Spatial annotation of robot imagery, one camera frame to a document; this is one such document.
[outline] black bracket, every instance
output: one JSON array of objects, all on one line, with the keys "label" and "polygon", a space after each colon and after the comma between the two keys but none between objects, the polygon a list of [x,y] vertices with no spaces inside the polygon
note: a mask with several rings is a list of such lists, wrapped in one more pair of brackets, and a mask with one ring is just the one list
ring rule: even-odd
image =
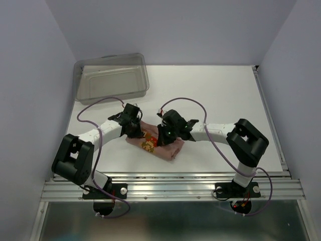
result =
[{"label": "black bracket", "polygon": [[191,130],[198,119],[186,121],[176,110],[169,110],[162,117],[163,125],[159,124],[157,146],[165,146],[173,143],[177,137],[184,141],[195,141],[191,135]]},{"label": "black bracket", "polygon": [[127,103],[122,112],[112,115],[108,119],[122,126],[121,136],[127,135],[128,138],[142,138],[143,132],[140,128],[140,119],[137,117],[139,111],[139,107]]},{"label": "black bracket", "polygon": [[[86,189],[89,189],[89,193],[82,194],[82,198],[85,200],[88,199],[95,199],[95,200],[101,200],[101,199],[112,199],[109,196],[103,194],[100,192],[98,189],[90,187],[90,186],[85,186]],[[108,193],[112,194],[115,197],[121,198],[121,199],[126,199],[127,198],[127,192],[125,194],[121,194],[121,189],[125,188],[127,190],[128,185],[127,183],[113,183],[111,185],[111,188],[109,189]]]},{"label": "black bracket", "polygon": [[250,182],[247,188],[243,188],[233,181],[218,182],[215,184],[214,192],[216,197],[220,199],[244,198],[248,193],[250,193],[251,198],[261,197],[259,184],[257,182]]}]

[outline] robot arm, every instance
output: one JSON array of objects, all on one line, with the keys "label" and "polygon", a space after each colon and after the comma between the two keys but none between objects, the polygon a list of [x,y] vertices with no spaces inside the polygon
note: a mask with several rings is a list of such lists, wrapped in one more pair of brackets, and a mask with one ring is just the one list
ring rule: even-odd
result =
[{"label": "robot arm", "polygon": [[[123,110],[108,118],[99,128],[102,132],[102,145],[127,135],[129,138],[142,138],[140,119],[137,117],[139,108],[127,104]],[[93,154],[100,146],[98,129],[93,129],[79,136],[66,135],[58,149],[52,165],[52,171],[76,185],[88,185],[96,188],[92,182]],[[95,171],[95,181],[98,186],[108,192],[111,188],[111,178]]]},{"label": "robot arm", "polygon": [[168,145],[182,138],[185,141],[209,141],[205,130],[208,129],[211,140],[229,145],[239,160],[238,171],[232,183],[244,191],[248,188],[251,176],[269,145],[268,139],[248,120],[239,119],[235,124],[204,124],[196,119],[186,121],[177,111],[169,110],[158,125],[158,146]]}]

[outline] white table surface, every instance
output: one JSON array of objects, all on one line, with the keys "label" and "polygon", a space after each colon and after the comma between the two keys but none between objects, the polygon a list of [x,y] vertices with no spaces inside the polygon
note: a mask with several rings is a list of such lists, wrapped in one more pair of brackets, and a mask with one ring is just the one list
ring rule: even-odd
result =
[{"label": "white table surface", "polygon": [[[282,171],[263,103],[251,66],[147,66],[150,88],[146,96],[125,102],[137,103],[143,111],[143,121],[158,125],[157,110],[175,97],[193,98],[208,112],[207,123],[235,123],[248,119],[270,141],[259,166],[267,171]],[[67,133],[78,135],[93,128],[79,123],[76,115],[85,106],[75,102]],[[202,109],[193,102],[177,100],[165,109],[175,109],[186,120],[203,120]],[[122,111],[118,101],[97,104],[82,114],[102,124],[109,116]],[[228,145],[218,144],[234,164],[238,160]],[[173,161],[165,161],[147,151],[132,146],[125,136],[107,143],[97,170],[102,172],[231,172],[232,169],[210,142],[185,142]]]}]

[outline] clear plastic container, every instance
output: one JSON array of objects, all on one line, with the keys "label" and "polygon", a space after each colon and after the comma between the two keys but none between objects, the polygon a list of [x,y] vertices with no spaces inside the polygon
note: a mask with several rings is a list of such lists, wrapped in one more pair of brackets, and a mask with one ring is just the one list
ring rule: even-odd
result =
[{"label": "clear plastic container", "polygon": [[75,100],[82,104],[112,96],[145,96],[149,81],[144,56],[128,54],[78,61],[73,84]]}]

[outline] lavender wall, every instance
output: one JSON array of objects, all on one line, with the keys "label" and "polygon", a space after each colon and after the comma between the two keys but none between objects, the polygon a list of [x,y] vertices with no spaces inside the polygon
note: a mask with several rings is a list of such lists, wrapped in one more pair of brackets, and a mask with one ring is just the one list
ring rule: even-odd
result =
[{"label": "lavender wall", "polygon": [[0,236],[29,240],[72,106],[75,58],[43,0],[0,7]]},{"label": "lavender wall", "polygon": [[321,1],[298,0],[259,68],[294,178],[321,236]]},{"label": "lavender wall", "polygon": [[295,0],[46,0],[77,60],[259,64]]}]

